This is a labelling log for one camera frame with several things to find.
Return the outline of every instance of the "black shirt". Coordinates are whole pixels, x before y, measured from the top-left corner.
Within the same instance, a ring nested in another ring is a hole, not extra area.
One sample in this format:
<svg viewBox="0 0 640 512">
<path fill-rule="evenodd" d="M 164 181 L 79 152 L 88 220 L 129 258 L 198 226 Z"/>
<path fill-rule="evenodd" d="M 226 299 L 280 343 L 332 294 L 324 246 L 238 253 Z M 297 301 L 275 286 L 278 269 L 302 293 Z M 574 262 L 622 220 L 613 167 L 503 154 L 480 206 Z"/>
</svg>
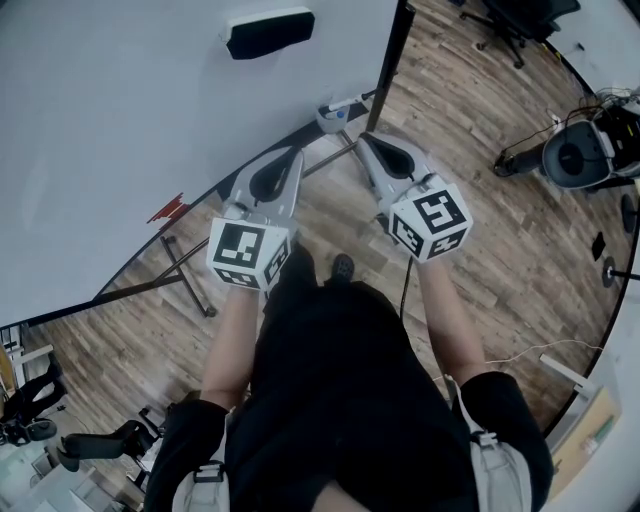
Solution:
<svg viewBox="0 0 640 512">
<path fill-rule="evenodd" d="M 479 375 L 462 394 L 525 456 L 539 510 L 551 457 L 515 380 Z M 203 401 L 172 410 L 146 511 L 171 510 L 180 481 L 218 448 L 225 414 Z M 258 341 L 252 395 L 227 434 L 231 510 L 308 511 L 332 480 L 372 511 L 477 510 L 469 443 L 389 304 L 362 285 L 319 288 Z"/>
</svg>

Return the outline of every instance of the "black cable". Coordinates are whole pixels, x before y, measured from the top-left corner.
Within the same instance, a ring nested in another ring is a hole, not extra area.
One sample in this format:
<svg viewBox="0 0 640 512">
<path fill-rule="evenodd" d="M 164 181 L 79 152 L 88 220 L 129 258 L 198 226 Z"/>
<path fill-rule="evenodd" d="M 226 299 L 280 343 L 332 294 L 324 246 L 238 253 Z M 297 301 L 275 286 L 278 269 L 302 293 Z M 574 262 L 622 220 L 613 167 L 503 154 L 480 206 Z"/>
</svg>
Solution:
<svg viewBox="0 0 640 512">
<path fill-rule="evenodd" d="M 404 278 L 404 290 L 402 290 L 402 300 L 400 301 L 400 321 L 404 324 L 404 303 L 407 300 L 407 290 L 411 280 L 411 268 L 413 267 L 413 257 L 409 258 L 407 265 L 407 276 Z"/>
<path fill-rule="evenodd" d="M 600 91 L 598 91 L 596 94 L 599 94 L 602 91 L 608 90 L 608 89 L 614 89 L 612 87 L 605 87 L 603 89 L 600 89 Z M 585 100 L 586 98 L 580 98 L 580 101 L 578 102 L 578 108 L 572 110 L 571 112 L 569 112 L 569 114 L 567 115 L 567 118 L 565 119 L 565 128 L 567 123 L 569 122 L 570 119 L 572 119 L 573 117 L 575 117 L 576 115 L 582 113 L 582 111 L 590 111 L 593 109 L 602 109 L 604 111 L 607 111 L 606 108 L 604 108 L 602 105 L 604 103 L 606 103 L 607 101 L 609 101 L 612 98 L 618 98 L 618 99 L 625 99 L 625 100 L 632 100 L 632 99 L 640 99 L 640 95 L 638 94 L 631 94 L 629 96 L 619 96 L 617 94 L 609 94 L 607 95 L 598 105 L 593 105 L 593 106 L 586 106 L 586 107 L 582 107 L 582 101 Z M 533 139 L 536 135 L 540 135 L 541 133 L 544 133 L 546 131 L 549 131 L 551 128 L 555 128 L 556 126 L 558 126 L 557 122 L 554 122 L 553 124 L 547 126 L 546 128 L 543 128 L 542 130 L 538 130 L 537 132 L 535 132 L 534 134 L 530 135 L 529 137 L 519 140 L 518 142 L 511 144 L 511 146 L 508 146 L 506 148 L 504 148 L 501 152 L 502 155 L 506 155 L 507 151 L 509 151 L 511 148 L 514 148 L 516 146 L 518 146 L 519 144 L 522 144 L 523 142 L 527 142 L 528 140 Z"/>
</svg>

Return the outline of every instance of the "chair base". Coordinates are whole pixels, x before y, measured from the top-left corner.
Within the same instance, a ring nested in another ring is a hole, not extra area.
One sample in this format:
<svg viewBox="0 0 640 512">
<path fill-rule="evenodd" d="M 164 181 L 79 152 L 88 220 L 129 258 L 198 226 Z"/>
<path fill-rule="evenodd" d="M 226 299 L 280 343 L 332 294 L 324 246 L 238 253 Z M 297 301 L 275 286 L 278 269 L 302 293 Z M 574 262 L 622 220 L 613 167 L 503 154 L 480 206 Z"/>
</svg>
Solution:
<svg viewBox="0 0 640 512">
<path fill-rule="evenodd" d="M 463 12 L 462 14 L 460 14 L 460 19 L 466 20 L 467 18 L 477 23 L 480 23 L 485 27 L 492 29 L 495 32 L 496 36 L 502 39 L 507 44 L 507 46 L 515 56 L 513 61 L 513 67 L 516 69 L 522 69 L 524 67 L 524 60 L 522 60 L 522 56 L 520 55 L 520 52 L 518 51 L 514 43 L 514 40 L 515 40 L 518 42 L 518 45 L 520 46 L 520 48 L 524 48 L 527 44 L 524 37 L 522 37 L 520 34 L 517 34 L 515 31 L 509 29 L 509 27 L 501 23 L 498 23 L 494 20 L 491 20 L 488 18 L 481 18 L 480 16 L 476 16 L 475 14 L 471 14 L 468 12 Z M 483 43 L 476 44 L 476 48 L 479 51 L 484 51 L 487 46 L 489 46 L 489 43 L 486 41 Z"/>
</svg>

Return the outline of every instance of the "red object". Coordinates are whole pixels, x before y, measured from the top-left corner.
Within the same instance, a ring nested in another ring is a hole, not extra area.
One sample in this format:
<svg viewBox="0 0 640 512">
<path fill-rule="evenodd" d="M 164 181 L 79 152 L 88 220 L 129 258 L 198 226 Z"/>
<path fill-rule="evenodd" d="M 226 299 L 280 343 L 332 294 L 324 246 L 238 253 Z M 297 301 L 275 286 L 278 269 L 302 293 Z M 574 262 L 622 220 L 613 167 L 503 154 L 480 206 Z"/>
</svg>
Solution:
<svg viewBox="0 0 640 512">
<path fill-rule="evenodd" d="M 182 196 L 183 193 L 180 192 L 180 194 L 167 203 L 167 206 L 151 217 L 147 221 L 147 224 L 160 219 L 177 219 L 180 217 L 189 207 L 188 204 L 182 202 Z"/>
</svg>

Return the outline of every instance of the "shoe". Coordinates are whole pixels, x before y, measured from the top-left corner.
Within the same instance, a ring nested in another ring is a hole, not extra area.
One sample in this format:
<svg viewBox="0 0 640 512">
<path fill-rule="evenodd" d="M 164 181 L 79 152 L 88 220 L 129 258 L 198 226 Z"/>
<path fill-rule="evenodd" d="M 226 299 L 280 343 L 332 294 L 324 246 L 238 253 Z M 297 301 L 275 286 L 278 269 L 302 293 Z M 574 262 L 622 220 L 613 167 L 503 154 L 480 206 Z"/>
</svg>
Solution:
<svg viewBox="0 0 640 512">
<path fill-rule="evenodd" d="M 350 283 L 355 273 L 356 265 L 347 254 L 338 254 L 331 267 L 331 279 Z"/>
<path fill-rule="evenodd" d="M 49 368 L 47 369 L 47 373 L 54 380 L 58 380 L 64 373 L 60 362 L 53 352 L 49 352 Z"/>
</svg>

